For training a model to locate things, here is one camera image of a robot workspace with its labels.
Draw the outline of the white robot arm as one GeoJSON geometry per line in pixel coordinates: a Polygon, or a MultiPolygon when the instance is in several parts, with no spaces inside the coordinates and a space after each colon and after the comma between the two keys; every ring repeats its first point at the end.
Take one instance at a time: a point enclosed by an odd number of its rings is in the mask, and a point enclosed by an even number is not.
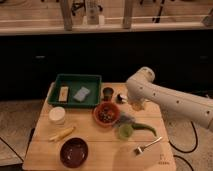
{"type": "Polygon", "coordinates": [[[140,68],[126,81],[128,99],[132,102],[148,99],[213,132],[213,99],[155,85],[154,79],[151,68],[140,68]]]}

